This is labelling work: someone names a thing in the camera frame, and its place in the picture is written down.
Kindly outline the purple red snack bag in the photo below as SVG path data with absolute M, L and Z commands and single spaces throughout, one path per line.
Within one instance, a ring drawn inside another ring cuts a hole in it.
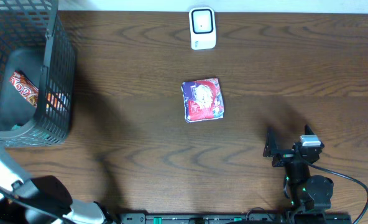
M 187 123 L 224 117 L 224 101 L 217 78 L 183 82 L 181 89 Z

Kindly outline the teal snack packet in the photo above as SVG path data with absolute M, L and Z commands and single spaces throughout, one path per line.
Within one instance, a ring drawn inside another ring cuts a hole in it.
M 15 124 L 15 125 L 12 127 L 11 131 L 13 131 L 13 130 L 17 130 L 17 129 L 20 129 L 20 128 L 22 128 L 23 126 L 24 126 L 23 124 Z

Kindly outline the red Top chocolate bar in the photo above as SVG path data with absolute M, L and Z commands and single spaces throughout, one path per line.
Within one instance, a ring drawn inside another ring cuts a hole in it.
M 39 89 L 23 74 L 17 70 L 9 78 L 9 82 L 27 102 L 37 107 Z

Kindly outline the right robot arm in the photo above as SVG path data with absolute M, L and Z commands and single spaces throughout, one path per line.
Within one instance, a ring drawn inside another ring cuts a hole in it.
M 279 149 L 273 129 L 267 130 L 263 156 L 272 158 L 273 167 L 283 167 L 283 191 L 292 208 L 282 215 L 286 223 L 326 223 L 324 212 L 331 208 L 333 181 L 311 175 L 309 167 L 319 160 L 324 144 L 306 125 L 305 133 L 291 149 Z

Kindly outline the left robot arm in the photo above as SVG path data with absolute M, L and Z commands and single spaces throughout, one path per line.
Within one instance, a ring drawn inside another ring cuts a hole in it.
M 98 202 L 73 199 L 56 177 L 32 177 L 0 143 L 0 223 L 120 222 Z

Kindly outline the orange white snack packet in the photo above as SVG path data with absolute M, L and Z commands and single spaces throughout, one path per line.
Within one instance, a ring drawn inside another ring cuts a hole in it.
M 66 111 L 67 107 L 65 106 L 65 103 L 67 102 L 67 98 L 63 93 L 56 93 L 52 94 L 49 93 L 47 95 L 47 101 L 46 104 L 46 110 L 52 111 L 53 109 L 56 109 L 57 111 Z

